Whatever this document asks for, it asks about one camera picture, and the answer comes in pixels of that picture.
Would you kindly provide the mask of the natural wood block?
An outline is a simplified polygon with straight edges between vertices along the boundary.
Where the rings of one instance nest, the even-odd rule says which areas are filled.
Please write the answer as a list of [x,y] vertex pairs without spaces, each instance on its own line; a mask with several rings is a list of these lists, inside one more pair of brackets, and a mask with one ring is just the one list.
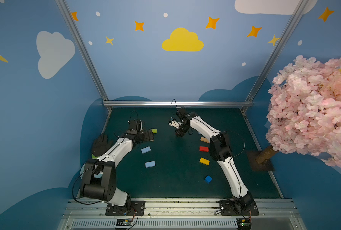
[[205,142],[205,143],[210,143],[210,140],[205,137],[201,137],[200,141]]

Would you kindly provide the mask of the red rectangular block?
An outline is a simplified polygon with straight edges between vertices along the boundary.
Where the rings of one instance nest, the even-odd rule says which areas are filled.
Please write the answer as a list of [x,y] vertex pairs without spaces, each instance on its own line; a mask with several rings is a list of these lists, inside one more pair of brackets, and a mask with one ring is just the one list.
[[208,147],[204,147],[204,146],[200,146],[199,147],[199,151],[201,151],[201,152],[208,152],[209,148]]

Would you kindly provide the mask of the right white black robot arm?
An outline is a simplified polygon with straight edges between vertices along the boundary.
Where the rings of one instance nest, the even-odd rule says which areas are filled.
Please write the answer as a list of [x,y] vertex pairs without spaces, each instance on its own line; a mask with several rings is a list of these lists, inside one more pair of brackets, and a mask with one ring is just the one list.
[[183,137],[192,128],[209,141],[210,156],[220,165],[230,185],[235,211],[242,213],[248,208],[254,207],[253,196],[243,183],[235,166],[228,132],[222,132],[212,127],[198,114],[188,113],[185,108],[178,108],[176,114],[180,120],[173,119],[168,124],[176,128],[177,136]]

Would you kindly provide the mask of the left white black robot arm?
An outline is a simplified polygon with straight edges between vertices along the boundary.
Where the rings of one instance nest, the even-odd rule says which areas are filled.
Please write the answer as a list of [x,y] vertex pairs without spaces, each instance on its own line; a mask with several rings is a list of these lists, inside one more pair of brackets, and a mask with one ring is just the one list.
[[112,147],[101,156],[90,159],[84,164],[80,175],[80,196],[128,209],[131,198],[129,194],[117,188],[116,167],[135,145],[153,140],[152,131],[144,130],[140,119],[130,120],[129,128],[119,136]]

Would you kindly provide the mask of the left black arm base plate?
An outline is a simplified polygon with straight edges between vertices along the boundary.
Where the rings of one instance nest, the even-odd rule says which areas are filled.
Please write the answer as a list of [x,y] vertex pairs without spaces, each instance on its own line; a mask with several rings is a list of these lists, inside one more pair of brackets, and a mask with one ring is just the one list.
[[106,216],[143,216],[145,210],[145,201],[142,200],[128,200],[124,206],[117,206],[114,204],[108,204],[106,207]]

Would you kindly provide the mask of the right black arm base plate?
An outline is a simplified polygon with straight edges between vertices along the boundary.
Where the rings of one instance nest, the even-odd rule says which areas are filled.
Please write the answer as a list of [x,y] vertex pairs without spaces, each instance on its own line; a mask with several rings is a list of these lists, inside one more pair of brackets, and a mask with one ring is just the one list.
[[241,202],[233,200],[218,201],[222,216],[259,216],[259,210],[255,201],[244,206]]

